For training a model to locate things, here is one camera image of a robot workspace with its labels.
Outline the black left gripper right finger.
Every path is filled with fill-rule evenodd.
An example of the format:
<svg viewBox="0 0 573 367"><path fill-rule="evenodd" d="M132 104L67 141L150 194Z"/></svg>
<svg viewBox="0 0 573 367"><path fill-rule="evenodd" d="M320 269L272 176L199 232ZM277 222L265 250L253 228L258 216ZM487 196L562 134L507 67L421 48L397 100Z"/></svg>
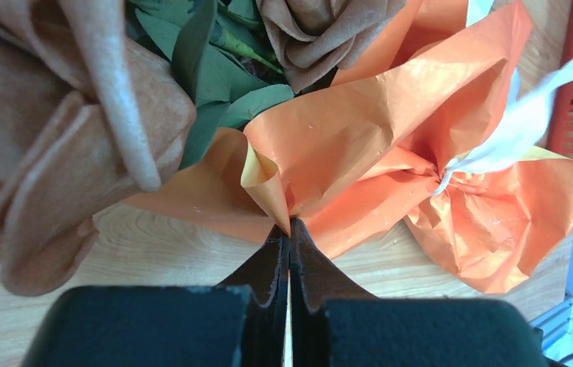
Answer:
<svg viewBox="0 0 573 367"><path fill-rule="evenodd" d="M291 221L296 366L547 366L511 304L486 298L380 298L343 273Z"/></svg>

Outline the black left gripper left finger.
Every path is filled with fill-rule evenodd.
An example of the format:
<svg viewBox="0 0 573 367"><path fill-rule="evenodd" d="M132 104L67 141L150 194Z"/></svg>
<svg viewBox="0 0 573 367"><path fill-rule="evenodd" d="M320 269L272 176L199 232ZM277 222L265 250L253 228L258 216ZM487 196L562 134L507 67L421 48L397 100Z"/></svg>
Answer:
<svg viewBox="0 0 573 367"><path fill-rule="evenodd" d="M214 286L82 286L51 306L25 366L280 366L288 243L274 228Z"/></svg>

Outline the orange wrapping paper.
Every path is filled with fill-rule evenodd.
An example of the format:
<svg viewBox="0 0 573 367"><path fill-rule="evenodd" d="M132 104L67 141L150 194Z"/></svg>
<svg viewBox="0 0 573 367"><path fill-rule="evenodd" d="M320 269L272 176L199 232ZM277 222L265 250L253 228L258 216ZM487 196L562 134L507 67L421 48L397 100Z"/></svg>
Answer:
<svg viewBox="0 0 573 367"><path fill-rule="evenodd" d="M408 5L329 88L221 128L201 162L127 204L253 242L298 218L332 258L404 221L445 271L510 291L573 230L573 160L535 144L432 194L497 127L532 30L521 1L465 25L469 7Z"/></svg>

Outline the white ribbon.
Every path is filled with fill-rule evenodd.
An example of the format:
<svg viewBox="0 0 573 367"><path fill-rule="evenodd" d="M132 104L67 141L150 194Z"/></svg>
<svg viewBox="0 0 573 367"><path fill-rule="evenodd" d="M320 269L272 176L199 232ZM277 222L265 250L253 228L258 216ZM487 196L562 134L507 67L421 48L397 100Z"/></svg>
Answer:
<svg viewBox="0 0 573 367"><path fill-rule="evenodd" d="M452 158L444 168L438 187L432 193L444 191L457 172L488 174L511 167L528 158L530 148L539 141L549 126L558 89L573 82L573 59L563 67L548 73L539 84L518 97L520 76L514 70L510 77L504 113L497 127L482 144Z"/></svg>

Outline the artificial flower bunch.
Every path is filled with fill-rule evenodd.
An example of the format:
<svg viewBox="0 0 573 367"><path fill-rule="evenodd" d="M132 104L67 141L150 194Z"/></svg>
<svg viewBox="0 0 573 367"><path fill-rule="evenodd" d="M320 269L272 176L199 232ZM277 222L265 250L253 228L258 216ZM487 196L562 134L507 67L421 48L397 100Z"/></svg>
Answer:
<svg viewBox="0 0 573 367"><path fill-rule="evenodd" d="M59 288L124 199L256 241L321 218L421 116L406 68L303 95L402 1L185 1L166 62L121 1L0 1L0 280Z"/></svg>

